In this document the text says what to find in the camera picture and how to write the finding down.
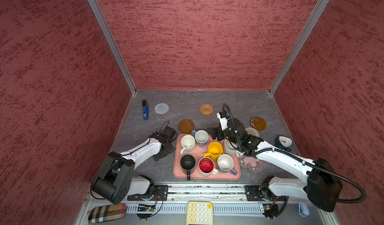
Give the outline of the woven tan round coaster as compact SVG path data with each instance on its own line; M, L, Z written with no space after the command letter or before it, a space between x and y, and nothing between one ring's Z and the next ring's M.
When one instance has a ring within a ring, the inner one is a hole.
M204 116L210 116L214 113L214 107L210 104L201 105L200 113Z

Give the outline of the grey round coaster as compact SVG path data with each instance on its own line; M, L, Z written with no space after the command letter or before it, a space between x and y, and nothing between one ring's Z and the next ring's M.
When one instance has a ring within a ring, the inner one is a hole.
M154 110L158 115L165 115L169 111L169 106L165 103L160 103L155 106Z

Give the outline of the glossy amber round coaster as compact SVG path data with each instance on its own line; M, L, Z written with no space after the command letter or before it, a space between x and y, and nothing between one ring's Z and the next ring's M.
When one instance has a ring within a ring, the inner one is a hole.
M260 117L252 117L250 119L250 125L257 131L262 131L267 127L266 121Z

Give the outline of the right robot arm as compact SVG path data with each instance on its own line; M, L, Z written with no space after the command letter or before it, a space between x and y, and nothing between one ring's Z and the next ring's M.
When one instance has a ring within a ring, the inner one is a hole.
M258 197L272 201L278 197L308 200L319 209L332 212L343 188L340 179L332 176L330 164L323 159L304 159L267 141L247 133L239 120L221 122L208 133L214 140L228 140L232 148L244 157L254 157L273 164L294 175L293 179L268 176L259 186Z

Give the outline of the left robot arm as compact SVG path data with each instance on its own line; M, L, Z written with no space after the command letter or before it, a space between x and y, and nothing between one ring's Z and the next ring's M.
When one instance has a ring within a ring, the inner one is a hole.
M148 193L151 180L145 176L135 177L135 169L147 159L163 153L176 138L176 133L154 133L128 151L109 153L91 182L91 195L96 193L101 200L117 205L127 196Z

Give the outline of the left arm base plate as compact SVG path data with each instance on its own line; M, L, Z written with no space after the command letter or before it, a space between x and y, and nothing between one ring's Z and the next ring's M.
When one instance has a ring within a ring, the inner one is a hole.
M168 196L168 185L150 185L149 190L143 195L129 195L127 196L127 201L155 201L160 199L160 201L166 201Z

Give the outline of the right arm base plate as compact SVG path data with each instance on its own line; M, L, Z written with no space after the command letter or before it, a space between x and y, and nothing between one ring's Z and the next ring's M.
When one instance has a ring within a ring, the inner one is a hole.
M261 187L260 186L252 186L252 185L246 185L245 186L245 195L247 197L247 201L253 201L253 202L283 202L286 200L286 197L284 196L277 196L267 187Z

